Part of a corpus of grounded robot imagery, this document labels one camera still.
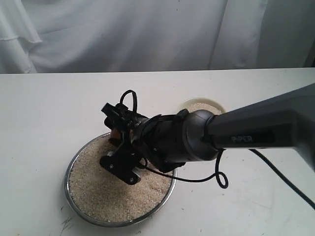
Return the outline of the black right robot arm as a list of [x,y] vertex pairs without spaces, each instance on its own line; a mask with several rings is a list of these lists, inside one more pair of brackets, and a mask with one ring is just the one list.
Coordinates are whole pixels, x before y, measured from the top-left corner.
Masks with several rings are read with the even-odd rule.
[[210,161],[227,148],[294,148],[315,165],[315,87],[303,88],[221,115],[206,110],[148,118],[123,102],[106,104],[105,125],[117,130],[117,149],[101,157],[102,168],[129,185],[143,158],[162,173],[187,162]]

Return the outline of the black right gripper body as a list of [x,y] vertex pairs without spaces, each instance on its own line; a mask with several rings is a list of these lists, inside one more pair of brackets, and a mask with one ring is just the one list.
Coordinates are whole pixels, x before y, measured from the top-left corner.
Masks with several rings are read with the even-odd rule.
[[147,118],[123,104],[106,103],[102,112],[106,115],[104,124],[122,134],[122,143],[116,150],[132,150],[142,155],[138,170],[146,168],[148,162],[162,173],[185,164],[182,125],[187,117],[186,109],[174,115]]

